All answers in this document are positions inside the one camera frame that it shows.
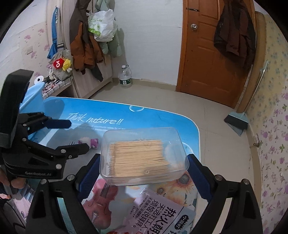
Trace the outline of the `person's left hand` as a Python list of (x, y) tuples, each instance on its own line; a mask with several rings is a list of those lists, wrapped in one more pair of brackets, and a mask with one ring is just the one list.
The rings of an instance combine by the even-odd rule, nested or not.
[(25, 187), (26, 177), (21, 177), (23, 175), (23, 169), (16, 168), (11, 170), (1, 165), (1, 184), (4, 186), (4, 190), (8, 192), (8, 197), (11, 197), (16, 190)]

